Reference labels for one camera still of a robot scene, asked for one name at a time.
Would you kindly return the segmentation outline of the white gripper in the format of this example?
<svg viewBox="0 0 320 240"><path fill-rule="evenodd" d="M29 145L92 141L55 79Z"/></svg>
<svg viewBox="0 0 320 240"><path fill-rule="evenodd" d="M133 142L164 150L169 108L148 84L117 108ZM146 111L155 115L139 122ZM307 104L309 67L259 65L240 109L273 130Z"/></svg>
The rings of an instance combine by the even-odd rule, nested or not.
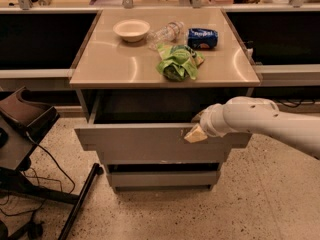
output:
<svg viewBox="0 0 320 240"><path fill-rule="evenodd" d="M209 137L223 137L232 133L233 129L227 123L225 114L229 111L227 105L214 104L197 113L191 122L195 124L184 136L189 143L204 141Z"/></svg>

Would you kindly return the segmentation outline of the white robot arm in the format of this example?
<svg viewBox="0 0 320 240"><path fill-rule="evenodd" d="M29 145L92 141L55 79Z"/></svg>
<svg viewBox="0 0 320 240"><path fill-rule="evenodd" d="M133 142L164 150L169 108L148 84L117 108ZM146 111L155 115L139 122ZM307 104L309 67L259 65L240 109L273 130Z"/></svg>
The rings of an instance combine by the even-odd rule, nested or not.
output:
<svg viewBox="0 0 320 240"><path fill-rule="evenodd" d="M262 134L320 159L320 118L279 110L271 100L235 97L198 113L184 136L189 143L229 133Z"/></svg>

